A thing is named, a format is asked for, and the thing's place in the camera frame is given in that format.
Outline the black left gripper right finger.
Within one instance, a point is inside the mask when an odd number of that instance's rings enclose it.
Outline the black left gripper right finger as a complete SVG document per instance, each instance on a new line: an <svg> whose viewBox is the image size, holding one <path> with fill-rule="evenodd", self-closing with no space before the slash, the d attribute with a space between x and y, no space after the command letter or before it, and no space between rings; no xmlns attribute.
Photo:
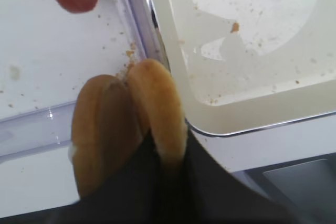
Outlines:
<svg viewBox="0 0 336 224"><path fill-rule="evenodd" d="M285 207L225 171L191 131L182 167L161 185L160 223L297 222Z"/></svg>

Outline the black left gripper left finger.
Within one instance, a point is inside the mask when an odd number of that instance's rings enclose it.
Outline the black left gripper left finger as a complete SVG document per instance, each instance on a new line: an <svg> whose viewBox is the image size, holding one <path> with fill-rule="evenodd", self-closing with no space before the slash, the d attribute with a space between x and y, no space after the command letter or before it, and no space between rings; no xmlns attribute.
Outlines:
<svg viewBox="0 0 336 224"><path fill-rule="evenodd" d="M122 168L89 196L71 205L5 217L1 223L150 223L159 168L148 132Z"/></svg>

